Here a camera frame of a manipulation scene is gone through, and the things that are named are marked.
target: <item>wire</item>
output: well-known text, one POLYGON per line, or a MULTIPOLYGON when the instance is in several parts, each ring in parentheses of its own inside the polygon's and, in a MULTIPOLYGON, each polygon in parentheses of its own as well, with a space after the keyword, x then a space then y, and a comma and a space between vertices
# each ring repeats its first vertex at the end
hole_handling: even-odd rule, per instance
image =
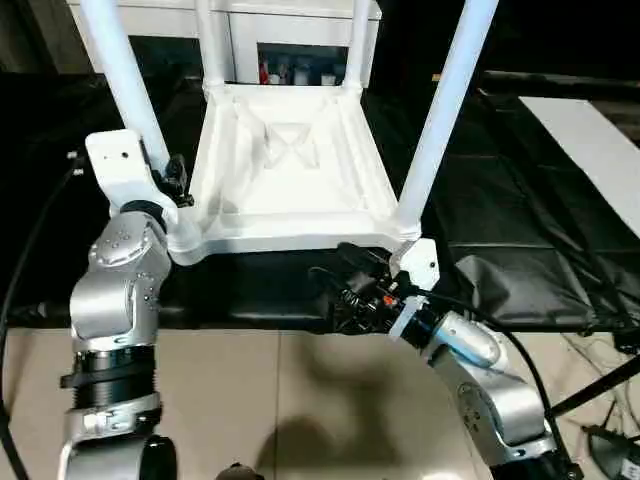
POLYGON ((607 410, 607 415, 604 417, 604 421, 602 422, 602 425, 600 425, 602 428, 607 428, 607 425, 609 425, 609 420, 611 420, 611 415, 613 414, 613 409, 616 408, 617 405, 617 400, 614 398, 613 402, 611 402, 611 406, 609 407, 609 410, 607 410))
POLYGON ((49 208, 51 207, 51 205, 53 205, 60 192, 62 192, 69 179, 73 176, 74 167, 72 167, 60 179, 55 189, 51 192, 51 195, 49 195, 49 198, 47 198, 44 205, 42 206, 40 214, 38 215, 33 228, 29 232, 27 241, 24 244, 24 248, 22 249, 20 257, 18 258, 16 267, 11 276, 11 281, 9 282, 9 287, 7 288, 7 292, 2 303, 2 310, 0 310, 0 441, 2 442, 2 447, 7 454, 7 459, 11 464, 13 473, 18 480, 28 480, 29 475, 27 474, 27 470, 24 466, 24 463, 22 462, 22 459, 20 458, 20 455, 18 454, 13 436, 11 435, 11 430, 9 429, 10 417, 4 402, 4 389, 2 385, 4 383, 4 357, 7 345, 7 332, 9 330, 8 313, 9 309, 11 308, 11 301, 13 300, 13 296, 15 295, 18 288, 20 277, 22 276, 22 272, 27 264, 31 249, 36 243, 40 230, 42 229, 42 225, 44 224, 49 208))
POLYGON ((547 389, 544 386, 544 382, 542 381, 542 377, 540 376, 540 372, 538 372, 538 368, 536 367, 533 359, 529 355, 527 349, 522 345, 520 340, 516 338, 516 336, 509 332, 505 325, 496 320, 491 315, 483 312, 479 308, 474 307, 473 305, 468 304, 467 302, 460 301, 453 297, 448 297, 446 295, 441 295, 438 293, 430 292, 422 289, 415 289, 417 295, 422 295, 427 298, 432 298, 436 300, 440 300, 442 302, 446 302, 451 306, 462 308, 470 313, 476 315, 483 323, 485 323, 492 330, 502 333, 507 339, 513 344, 513 346, 518 350, 518 353, 522 356, 522 359, 527 364, 531 375, 533 376, 533 381, 536 384, 536 388, 538 389, 538 393, 540 394, 540 400, 542 401, 542 407, 544 408, 544 416, 549 423, 549 428, 551 428, 551 434, 553 435, 553 439, 556 442, 556 446, 558 447, 558 451, 560 455, 562 455, 565 460, 570 464, 571 457, 569 456, 569 452, 567 447, 562 439, 562 435, 560 434, 560 429, 558 428, 558 423, 556 422, 555 417, 551 413, 551 402, 549 401, 549 395, 547 394, 547 389))
MULTIPOLYGON (((601 377, 606 375, 606 372, 603 371, 602 368, 600 368, 600 366, 587 354, 587 352, 585 352, 582 349, 581 346, 577 345, 569 337, 569 335, 564 334, 564 333, 561 333, 560 335, 562 336, 562 338, 564 338, 565 342, 567 342, 567 344, 573 349, 573 351, 576 352, 578 355, 580 355, 580 357, 582 357, 582 359, 585 360, 598 373, 598 375, 600 375, 601 377)), ((589 346, 595 344, 596 342, 597 342, 597 340, 594 340, 592 343, 589 344, 589 346)), ((622 401, 622 398, 620 397, 620 394, 618 393, 618 391, 616 389, 612 389, 611 390, 611 394, 613 395, 614 403, 618 406, 618 414, 620 416, 620 430, 621 430, 622 433, 624 433, 624 414, 623 414, 624 402, 622 401)))

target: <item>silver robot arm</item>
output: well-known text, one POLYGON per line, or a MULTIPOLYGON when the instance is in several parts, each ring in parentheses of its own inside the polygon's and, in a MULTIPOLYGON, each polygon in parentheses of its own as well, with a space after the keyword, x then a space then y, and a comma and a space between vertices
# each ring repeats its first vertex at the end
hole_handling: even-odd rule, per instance
POLYGON ((74 389, 74 408, 66 414, 58 480, 177 476, 173 444, 153 434, 162 414, 154 386, 156 300, 171 260, 161 210, 134 206, 91 246, 71 297, 74 366, 61 386, 74 389))
POLYGON ((324 272, 324 283, 341 302, 338 311, 353 306, 355 331, 386 332, 420 351, 451 392, 484 462, 494 475, 508 472, 496 478, 514 478, 519 468, 522 480, 582 478, 556 443, 539 391, 510 365, 503 336, 429 304, 428 293, 439 280, 432 240, 407 242, 389 260, 350 244, 338 251, 356 267, 346 281, 324 272))
POLYGON ((512 371, 496 333, 448 312, 423 356, 449 388, 489 467, 556 449, 537 390, 512 371))

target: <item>tiled floor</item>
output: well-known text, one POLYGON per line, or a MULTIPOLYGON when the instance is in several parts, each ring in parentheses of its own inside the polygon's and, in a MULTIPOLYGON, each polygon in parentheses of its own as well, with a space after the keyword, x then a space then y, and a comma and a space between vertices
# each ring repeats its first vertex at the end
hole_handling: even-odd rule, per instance
MULTIPOLYGON (((561 336, 521 338, 552 400, 596 377, 561 336)), ((571 338, 605 370, 622 360, 606 336, 571 338)), ((70 362, 68 332, 11 332, 5 385, 12 429, 36 480, 55 477, 63 412, 71 405, 57 384, 70 362)), ((165 402, 159 430, 178 446, 183 479, 211 480, 235 461, 280 480, 491 478, 444 385, 411 347, 386 337, 163 331, 158 363, 165 402)), ((639 381, 632 399, 640 410, 639 381)), ((605 395, 561 421, 589 479, 603 477, 576 424, 599 421, 610 401, 605 395)), ((631 425, 626 418, 628 433, 631 425)), ((11 478, 4 455, 0 478, 11 478)))

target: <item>white plastic chair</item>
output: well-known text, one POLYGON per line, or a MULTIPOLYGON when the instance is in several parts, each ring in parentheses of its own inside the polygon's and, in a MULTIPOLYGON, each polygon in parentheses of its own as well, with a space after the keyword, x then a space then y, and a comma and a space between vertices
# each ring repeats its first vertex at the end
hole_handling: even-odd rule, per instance
MULTIPOLYGON (((226 85, 209 0, 195 0, 207 111, 190 185, 195 205, 180 209, 180 217, 199 234, 189 248, 170 244, 174 260, 342 241, 395 250, 419 238, 497 3, 465 3, 398 201, 360 106, 370 0, 354 0, 345 80, 331 87, 226 85)), ((115 0, 82 0, 82 8, 125 125, 141 134, 152 165, 164 171, 166 146, 115 0)))

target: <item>floor tile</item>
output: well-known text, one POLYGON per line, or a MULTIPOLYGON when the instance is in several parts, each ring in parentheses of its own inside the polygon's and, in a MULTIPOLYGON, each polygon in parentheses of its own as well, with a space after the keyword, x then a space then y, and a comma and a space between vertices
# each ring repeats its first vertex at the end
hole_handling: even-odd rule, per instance
MULTIPOLYGON (((68 330, 13 329, 7 342, 5 400, 11 432, 30 478, 56 477, 64 441, 64 412, 72 394, 59 388, 73 356, 68 330)), ((0 478, 14 478, 0 451, 0 478)))
POLYGON ((478 478, 446 387, 408 344, 293 333, 281 341, 271 440, 279 480, 478 478))
POLYGON ((478 449, 473 443, 471 435, 469 435, 468 432, 465 432, 465 439, 467 441, 467 448, 469 449, 469 452, 471 452, 471 460, 473 461, 474 472, 478 480, 493 480, 491 470, 489 470, 487 464, 482 460, 480 452, 478 452, 478 449))
MULTIPOLYGON (((213 479, 234 462, 253 466, 276 419, 278 335, 162 331, 159 432, 178 448, 184 479, 213 479)), ((273 478, 273 456, 260 457, 273 478)))
MULTIPOLYGON (((178 448, 180 478, 211 480, 235 461, 253 465, 275 425, 278 335, 161 332, 158 390, 164 415, 158 433, 178 448)), ((31 478, 55 478, 63 415, 71 394, 58 378, 71 367, 67 330, 12 330, 5 385, 12 430, 31 478)), ((273 478, 273 456, 261 457, 273 478)), ((0 478, 12 478, 3 454, 0 478)))

